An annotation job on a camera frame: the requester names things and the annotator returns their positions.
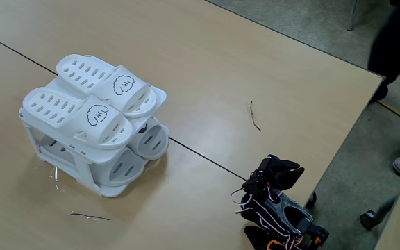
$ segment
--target white plastic shoe rack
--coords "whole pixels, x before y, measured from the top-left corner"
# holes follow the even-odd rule
[[[79,99],[86,98],[59,76],[46,87]],[[99,195],[116,197],[142,174],[149,160],[163,156],[169,145],[169,129],[154,117],[166,101],[166,93],[154,86],[151,89],[157,96],[156,108],[145,117],[128,118],[133,127],[132,136],[126,147],[117,149],[97,149],[64,136],[38,122],[23,107],[19,110],[19,117],[41,160],[74,177]]]

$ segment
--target stacked slippers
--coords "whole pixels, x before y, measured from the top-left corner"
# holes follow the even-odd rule
[[[144,117],[157,98],[149,84],[123,66],[113,67],[94,56],[69,55],[57,65],[63,83],[84,94],[77,99],[39,87],[23,100],[36,119],[63,135],[97,149],[116,149],[132,134],[127,118]]]
[[[114,197],[166,152],[169,130],[153,117],[166,95],[94,56],[66,56],[56,70],[23,100],[20,117],[44,135],[34,140],[26,126],[29,138],[41,159]]]

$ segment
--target chair leg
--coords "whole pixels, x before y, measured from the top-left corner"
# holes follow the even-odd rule
[[[352,31],[353,30],[354,19],[356,18],[356,12],[357,12],[357,9],[358,9],[358,5],[359,5],[359,0],[354,0],[353,8],[351,9],[350,20],[349,20],[348,27],[347,27],[348,31]]]

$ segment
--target slipper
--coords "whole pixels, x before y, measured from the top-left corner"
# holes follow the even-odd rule
[[[42,123],[63,135],[98,149],[127,143],[132,124],[112,106],[96,97],[80,100],[47,87],[32,90],[23,107]]]
[[[157,97],[149,84],[122,65],[113,67],[94,56],[72,54],[63,58],[56,70],[64,82],[111,104],[126,117],[144,117],[156,107]]]
[[[169,145],[169,129],[151,117],[138,131],[128,147],[146,160],[162,157]]]

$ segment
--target ventilation hole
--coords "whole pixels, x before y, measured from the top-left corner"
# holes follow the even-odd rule
[[[72,104],[72,107],[70,107],[68,112],[70,113],[71,111],[73,111],[74,108],[75,108],[75,104]]]
[[[155,146],[153,146],[152,150],[156,150],[156,148],[158,147],[158,145],[160,145],[160,143],[161,143],[161,140],[159,140],[159,141],[157,142],[157,144],[156,144]]]
[[[115,174],[115,173],[117,173],[117,171],[119,170],[119,168],[120,168],[120,167],[122,167],[122,165],[123,165],[123,163],[122,163],[122,162],[120,162],[120,163],[119,163],[119,164],[118,164],[118,165],[115,167],[115,169],[114,169],[114,172],[113,172],[113,173],[114,173],[114,174]]]
[[[144,142],[143,144],[146,145],[146,143],[148,143],[151,139],[152,139],[152,135],[149,136],[149,138],[147,138],[146,142]]]
[[[133,169],[133,166],[132,166],[124,175],[125,175],[125,176],[128,176],[128,174],[131,173],[132,169]]]

